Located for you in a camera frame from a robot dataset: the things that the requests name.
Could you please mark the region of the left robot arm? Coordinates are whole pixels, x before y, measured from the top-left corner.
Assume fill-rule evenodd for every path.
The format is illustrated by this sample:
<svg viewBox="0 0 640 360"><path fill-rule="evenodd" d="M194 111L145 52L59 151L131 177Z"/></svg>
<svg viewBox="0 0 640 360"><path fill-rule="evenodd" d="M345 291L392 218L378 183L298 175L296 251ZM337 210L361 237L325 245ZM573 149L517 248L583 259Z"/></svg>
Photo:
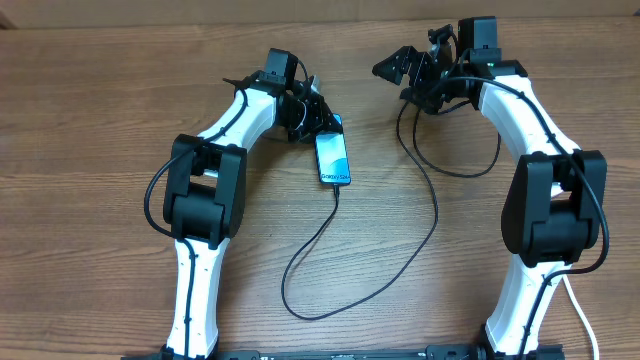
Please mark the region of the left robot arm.
<svg viewBox="0 0 640 360"><path fill-rule="evenodd" d="M210 128L174 140L160 171L167 178L163 219L178 265L163 359L212 359L217 352L222 263L244 216L247 155L258 138L274 126L284 127L293 143L342 131L315 76L297 81L258 71L235 82L234 90L231 106Z"/></svg>

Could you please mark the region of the Samsung Galaxy smartphone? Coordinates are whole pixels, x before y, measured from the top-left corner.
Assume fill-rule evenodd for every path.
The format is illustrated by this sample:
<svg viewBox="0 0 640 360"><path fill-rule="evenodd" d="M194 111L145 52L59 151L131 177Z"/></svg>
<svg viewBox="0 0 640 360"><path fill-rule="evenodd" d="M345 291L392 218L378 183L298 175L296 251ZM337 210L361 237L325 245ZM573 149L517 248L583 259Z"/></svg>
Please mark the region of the Samsung Galaxy smartphone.
<svg viewBox="0 0 640 360"><path fill-rule="evenodd" d="M346 141L343 133L323 131L316 135L315 152L319 181L324 185L351 183Z"/></svg>

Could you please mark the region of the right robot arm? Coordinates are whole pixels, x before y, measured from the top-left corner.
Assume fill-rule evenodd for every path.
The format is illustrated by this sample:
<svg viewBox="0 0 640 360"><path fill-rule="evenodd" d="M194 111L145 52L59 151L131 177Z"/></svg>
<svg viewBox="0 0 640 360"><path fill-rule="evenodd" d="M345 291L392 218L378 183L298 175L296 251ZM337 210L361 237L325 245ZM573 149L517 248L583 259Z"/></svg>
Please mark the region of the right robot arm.
<svg viewBox="0 0 640 360"><path fill-rule="evenodd" d="M501 214L511 254L497 305L476 344L429 345L428 359L562 359L559 345L540 344L539 329L558 284L596 241L609 240L603 211L607 163L553 122L528 73L505 60L492 16L459 20L428 32L431 48L403 46L375 64L374 75L407 79L401 99L426 114L470 104L510 151L516 170Z"/></svg>

